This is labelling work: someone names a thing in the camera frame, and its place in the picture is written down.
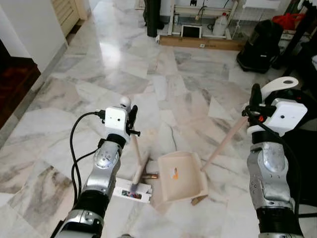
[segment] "red bag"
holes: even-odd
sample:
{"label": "red bag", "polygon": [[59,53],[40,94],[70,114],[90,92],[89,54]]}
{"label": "red bag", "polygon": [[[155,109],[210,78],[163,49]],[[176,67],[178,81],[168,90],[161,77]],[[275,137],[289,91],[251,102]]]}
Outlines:
{"label": "red bag", "polygon": [[295,30],[295,22],[303,19],[305,14],[285,14],[284,16],[275,16],[272,21],[281,25],[284,30]]}

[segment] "metal rack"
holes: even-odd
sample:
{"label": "metal rack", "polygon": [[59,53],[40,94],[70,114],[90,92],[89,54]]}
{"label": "metal rack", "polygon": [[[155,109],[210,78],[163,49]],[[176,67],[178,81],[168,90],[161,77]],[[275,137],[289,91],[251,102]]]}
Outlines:
{"label": "metal rack", "polygon": [[[205,7],[203,10],[204,16],[219,17],[225,12],[229,16],[228,17],[228,25],[229,25],[237,6],[238,6],[238,1],[235,0],[232,9]],[[168,24],[167,35],[169,35],[169,36],[180,35],[180,28],[174,24],[174,15],[175,14],[197,14],[199,9],[200,9],[200,7],[195,7],[195,6],[175,5],[175,0],[171,0],[170,19],[169,19],[169,24]],[[232,39],[228,29],[225,30],[224,36],[213,36],[212,34],[204,34],[204,33],[202,36],[205,38],[207,37],[207,38],[227,39],[227,40]]]}

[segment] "cabinet door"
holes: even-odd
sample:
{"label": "cabinet door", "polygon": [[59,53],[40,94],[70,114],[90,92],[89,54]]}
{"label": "cabinet door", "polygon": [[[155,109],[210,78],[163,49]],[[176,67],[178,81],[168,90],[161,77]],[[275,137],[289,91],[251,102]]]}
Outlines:
{"label": "cabinet door", "polygon": [[79,20],[78,11],[74,0],[52,0],[55,14],[60,23],[64,36],[70,32]]}

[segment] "black vacuum cleaner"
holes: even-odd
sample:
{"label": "black vacuum cleaner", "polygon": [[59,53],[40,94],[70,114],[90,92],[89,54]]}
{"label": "black vacuum cleaner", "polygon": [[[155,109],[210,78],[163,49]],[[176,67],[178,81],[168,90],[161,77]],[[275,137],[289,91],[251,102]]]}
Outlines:
{"label": "black vacuum cleaner", "polygon": [[237,56],[243,71],[266,73],[279,55],[278,42],[283,28],[271,20],[260,21]]}

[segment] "white plastic bottle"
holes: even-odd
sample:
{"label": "white plastic bottle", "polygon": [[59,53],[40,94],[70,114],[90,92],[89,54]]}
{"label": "white plastic bottle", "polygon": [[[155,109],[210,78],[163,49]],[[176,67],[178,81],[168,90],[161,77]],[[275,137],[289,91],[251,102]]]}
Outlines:
{"label": "white plastic bottle", "polygon": [[227,27],[228,21],[226,17],[226,13],[224,12],[222,16],[218,17],[216,21],[214,22],[212,34],[214,36],[223,36],[224,31]]}

